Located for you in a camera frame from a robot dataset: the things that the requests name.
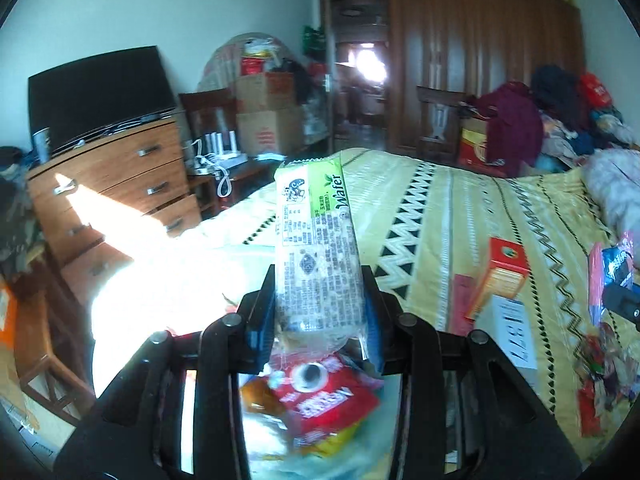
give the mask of bolt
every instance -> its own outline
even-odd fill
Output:
[[[418,323],[418,318],[415,317],[413,314],[410,314],[409,312],[405,312],[403,314],[400,314],[400,316],[398,316],[398,321],[402,326],[411,327],[411,326],[415,326],[416,323]]]
[[[483,345],[489,341],[489,336],[482,330],[473,330],[473,332],[470,334],[470,337],[471,341],[473,341],[477,345]]]
[[[151,336],[149,336],[149,341],[151,341],[154,345],[164,343],[166,338],[169,336],[169,333],[166,330],[161,330],[160,332],[153,332]]]
[[[232,314],[226,314],[225,317],[222,318],[222,323],[225,324],[225,326],[238,326],[240,323],[242,323],[242,316],[240,316],[240,314],[236,314],[235,312]]]

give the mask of white cable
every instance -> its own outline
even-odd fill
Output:
[[[218,196],[220,198],[226,198],[231,194],[231,179],[229,179],[229,172],[226,170],[226,168],[224,166],[220,166],[219,164],[212,162],[211,160],[209,160],[209,157],[213,157],[213,159],[215,160],[216,158],[216,154],[215,153],[207,153],[207,155],[202,155],[202,140],[201,139],[196,139],[194,140],[191,145],[193,146],[194,144],[198,145],[198,154],[195,155],[195,159],[201,163],[201,164],[205,164],[206,166],[211,166],[212,168],[214,168],[215,170],[218,170],[222,173],[222,178],[220,179],[220,182],[218,183]],[[222,194],[222,186],[226,184],[226,193]]]

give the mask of white box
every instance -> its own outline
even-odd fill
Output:
[[[538,384],[536,348],[524,305],[501,296],[491,296],[474,326],[491,336],[535,390]]]

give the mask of wooden wardrobe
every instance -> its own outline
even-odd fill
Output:
[[[482,95],[537,67],[584,70],[578,9],[564,0],[388,0],[387,149],[452,164],[458,136],[433,136],[436,105],[417,87]]]

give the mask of green label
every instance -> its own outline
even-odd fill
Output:
[[[312,162],[307,171],[313,216],[349,208],[339,158]]]

